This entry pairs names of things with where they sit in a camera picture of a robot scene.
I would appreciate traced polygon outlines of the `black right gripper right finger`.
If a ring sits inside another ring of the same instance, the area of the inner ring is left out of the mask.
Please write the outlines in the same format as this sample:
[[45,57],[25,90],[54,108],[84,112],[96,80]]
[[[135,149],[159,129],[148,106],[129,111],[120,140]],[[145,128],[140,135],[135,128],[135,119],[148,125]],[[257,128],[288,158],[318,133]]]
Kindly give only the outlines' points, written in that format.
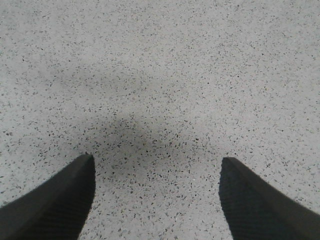
[[320,216],[268,184],[237,158],[221,162],[219,199],[235,240],[318,240]]

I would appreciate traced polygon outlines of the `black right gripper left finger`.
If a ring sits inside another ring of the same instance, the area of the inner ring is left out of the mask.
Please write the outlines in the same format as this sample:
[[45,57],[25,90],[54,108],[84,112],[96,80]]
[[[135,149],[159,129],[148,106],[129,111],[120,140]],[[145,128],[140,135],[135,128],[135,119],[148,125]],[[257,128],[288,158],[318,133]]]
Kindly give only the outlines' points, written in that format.
[[96,190],[95,160],[83,154],[0,209],[2,240],[77,240]]

